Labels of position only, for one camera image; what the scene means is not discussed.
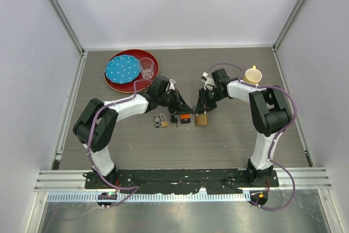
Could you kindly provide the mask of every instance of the orange object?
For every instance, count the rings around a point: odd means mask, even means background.
[[[181,124],[188,124],[188,123],[190,123],[190,114],[180,115],[180,123]]]
[[[190,118],[190,115],[189,115],[189,114],[187,114],[187,115],[181,115],[180,118],[181,118],[182,120],[188,119],[188,118]]]

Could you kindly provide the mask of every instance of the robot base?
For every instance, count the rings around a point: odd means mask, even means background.
[[[110,188],[95,172],[85,173],[84,177],[86,189]],[[279,186],[276,171],[268,177],[269,187]],[[201,187],[206,188],[207,194],[234,194],[241,193],[242,188],[266,187],[265,182],[251,183],[248,172],[239,169],[118,170],[113,178],[120,187],[140,186],[137,194],[195,194]]]

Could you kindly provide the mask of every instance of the round tray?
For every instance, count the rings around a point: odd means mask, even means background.
[[[150,59],[152,59],[154,61],[154,76],[151,78],[151,80],[154,79],[157,76],[157,74],[159,73],[159,63],[158,63],[157,59],[147,51],[140,50],[140,49],[125,50],[125,51],[122,51],[122,52],[116,54],[115,56],[110,58],[110,60],[112,60],[114,57],[121,56],[121,55],[134,56],[137,59],[149,57]],[[117,84],[117,83],[111,82],[106,77],[105,72],[103,72],[103,75],[104,75],[104,80],[108,84],[108,86],[110,86],[113,90],[121,92],[121,93],[133,93],[134,92],[133,83],[136,80],[143,79],[142,75],[139,74],[139,76],[136,77],[132,82],[129,82],[126,84]],[[148,85],[149,85],[149,82],[147,82],[147,81],[137,83],[137,92],[145,89]]]

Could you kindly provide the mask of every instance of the polka dot plate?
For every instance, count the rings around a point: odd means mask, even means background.
[[[134,56],[121,55],[110,60],[105,68],[105,76],[113,83],[124,84],[138,77],[139,60]]]

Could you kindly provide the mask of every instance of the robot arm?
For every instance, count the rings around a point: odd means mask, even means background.
[[[253,155],[248,161],[248,176],[251,183],[263,183],[273,170],[273,164],[269,160],[273,158],[280,135],[269,154],[274,137],[292,119],[283,94],[271,88],[244,85],[237,78],[230,79],[224,69],[212,72],[212,79],[204,73],[202,80],[205,86],[199,90],[195,114],[215,109],[216,102],[224,98],[238,98],[250,104],[257,140]]]
[[[111,160],[108,144],[117,122],[133,115],[147,113],[158,106],[166,106],[171,115],[192,113],[192,109],[175,88],[175,83],[164,76],[157,76],[149,87],[134,97],[105,102],[94,98],[87,104],[73,127],[74,134],[85,148],[96,112],[104,105],[114,103],[101,112],[91,144],[91,157],[95,163],[93,168],[98,169],[110,183],[116,181],[117,169]]]

